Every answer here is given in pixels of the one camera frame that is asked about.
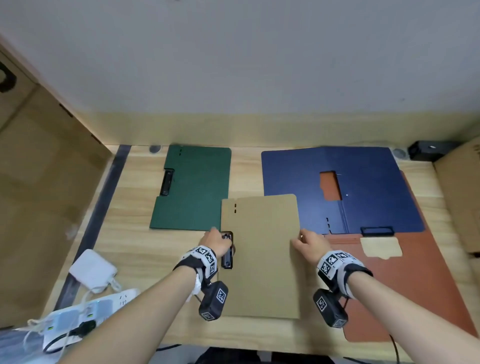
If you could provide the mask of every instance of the forearm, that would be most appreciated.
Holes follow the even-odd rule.
[[[147,363],[192,292],[195,276],[192,268],[178,267],[93,330],[61,363]]]
[[[477,338],[365,273],[352,273],[348,285],[417,364],[478,362]]]

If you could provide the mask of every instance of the green clipboard folder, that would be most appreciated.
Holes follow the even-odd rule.
[[[230,148],[170,145],[150,228],[219,229],[231,156]]]

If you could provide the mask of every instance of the white charger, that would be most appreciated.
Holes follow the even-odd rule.
[[[95,294],[103,292],[109,284],[114,291],[121,291],[121,285],[114,278],[118,272],[115,266],[92,249],[86,249],[68,272]]]

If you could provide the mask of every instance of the wooden table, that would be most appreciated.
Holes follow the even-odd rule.
[[[117,146],[109,148],[113,153],[117,150]],[[156,283],[172,270],[183,253],[198,243],[203,234],[199,231],[148,228],[163,179],[167,150],[164,147],[159,153],[150,154],[147,146],[132,147],[95,245],[95,250],[118,268],[117,280],[124,288],[145,290]],[[263,195],[260,158],[263,150],[267,148],[232,148],[229,197]],[[468,257],[460,246],[446,210],[433,166],[429,162],[410,161],[399,162],[399,165],[480,332],[480,294],[468,265]],[[45,307],[45,314],[52,310],[59,296],[97,195],[74,240]],[[77,300],[83,293],[84,290],[80,289]],[[308,322],[253,317],[222,317],[218,321],[206,322],[198,315],[196,300],[191,300],[181,309],[164,343],[395,359],[392,343],[350,343],[345,340],[342,330],[329,328],[320,314],[316,320]],[[401,349],[400,358],[409,360]]]

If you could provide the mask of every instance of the hand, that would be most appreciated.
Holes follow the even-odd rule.
[[[323,235],[307,229],[301,229],[300,235],[303,235],[301,240],[296,238],[290,240],[290,242],[293,247],[303,255],[307,262],[316,267],[320,259],[322,259],[322,256],[332,250],[330,243]]]
[[[212,249],[217,257],[220,259],[228,251],[228,248],[232,245],[232,240],[223,239],[222,234],[216,229],[211,228],[204,234],[204,237],[200,239],[198,245],[204,245]]]

